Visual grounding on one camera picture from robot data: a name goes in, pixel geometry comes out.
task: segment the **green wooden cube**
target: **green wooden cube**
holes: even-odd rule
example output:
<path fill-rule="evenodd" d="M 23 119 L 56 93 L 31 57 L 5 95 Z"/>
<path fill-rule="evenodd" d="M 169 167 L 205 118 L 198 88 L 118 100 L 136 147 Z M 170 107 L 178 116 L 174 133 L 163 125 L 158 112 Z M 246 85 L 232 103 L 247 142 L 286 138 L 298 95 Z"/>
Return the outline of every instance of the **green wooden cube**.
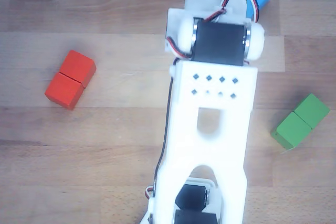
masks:
<path fill-rule="evenodd" d="M 315 128 L 330 109 L 315 95 L 309 94 L 297 107 L 294 113 L 304 120 L 312 129 Z"/>
<path fill-rule="evenodd" d="M 287 150 L 297 147 L 312 128 L 298 115 L 291 112 L 272 132 L 275 138 Z"/>

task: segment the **wooden block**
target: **wooden block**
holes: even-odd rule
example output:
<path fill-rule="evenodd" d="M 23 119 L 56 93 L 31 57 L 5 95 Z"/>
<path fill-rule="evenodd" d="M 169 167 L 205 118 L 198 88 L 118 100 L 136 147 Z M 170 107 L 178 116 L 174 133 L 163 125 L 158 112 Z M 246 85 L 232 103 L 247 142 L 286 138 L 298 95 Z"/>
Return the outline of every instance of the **wooden block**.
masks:
<path fill-rule="evenodd" d="M 294 110 L 294 113 L 305 121 L 312 129 L 315 128 L 330 109 L 315 95 L 309 94 Z"/>
<path fill-rule="evenodd" d="M 291 112 L 271 133 L 287 150 L 297 147 L 309 134 L 311 127 Z"/>
<path fill-rule="evenodd" d="M 80 82 L 84 88 L 89 84 L 96 65 L 90 58 L 71 50 L 65 58 L 59 72 Z"/>
<path fill-rule="evenodd" d="M 72 110 L 83 91 L 84 87 L 80 82 L 62 73 L 56 73 L 45 95 L 50 101 Z"/>

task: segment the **black wire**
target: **black wire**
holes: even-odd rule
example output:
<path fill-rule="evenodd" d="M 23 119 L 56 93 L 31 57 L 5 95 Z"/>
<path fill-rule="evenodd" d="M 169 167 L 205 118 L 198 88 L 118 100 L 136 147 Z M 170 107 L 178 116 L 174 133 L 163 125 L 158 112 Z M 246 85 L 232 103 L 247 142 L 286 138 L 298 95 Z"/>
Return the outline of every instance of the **black wire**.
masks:
<path fill-rule="evenodd" d="M 179 58 L 176 58 L 174 60 L 174 62 L 173 62 L 173 65 L 176 65 L 176 63 L 178 62 L 178 60 L 179 60 Z M 160 167 L 160 164 L 161 164 L 161 161 L 162 161 L 162 158 L 163 158 L 164 150 L 166 148 L 167 134 L 168 134 L 168 122 L 169 122 L 169 111 L 170 111 L 170 100 L 171 100 L 171 97 L 172 97 L 173 82 L 174 82 L 174 78 L 172 77 L 170 79 L 170 85 L 169 85 L 169 93 L 168 93 L 168 101 L 167 101 L 167 112 L 166 112 L 166 125 L 165 125 L 165 128 L 164 128 L 162 150 L 161 150 L 159 161 L 157 162 L 157 165 L 156 165 L 156 168 L 155 168 L 155 173 L 154 173 L 153 197 L 155 197 L 157 173 L 159 171 L 159 167 Z"/>

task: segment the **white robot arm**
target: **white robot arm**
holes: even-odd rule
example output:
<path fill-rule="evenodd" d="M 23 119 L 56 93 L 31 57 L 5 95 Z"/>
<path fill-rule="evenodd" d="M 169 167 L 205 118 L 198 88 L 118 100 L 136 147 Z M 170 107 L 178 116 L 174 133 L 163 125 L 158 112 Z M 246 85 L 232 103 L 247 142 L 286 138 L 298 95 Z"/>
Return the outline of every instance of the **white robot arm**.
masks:
<path fill-rule="evenodd" d="M 246 18 L 246 0 L 231 0 L 209 19 L 222 10 L 219 3 L 185 0 L 185 9 L 169 10 L 165 49 L 178 58 L 170 69 L 166 152 L 140 224 L 242 224 L 243 164 L 258 72 L 246 62 L 260 57 L 264 30 Z M 197 129 L 200 108 L 221 111 L 213 134 Z M 189 177 L 200 165 L 213 170 L 218 185 Z"/>

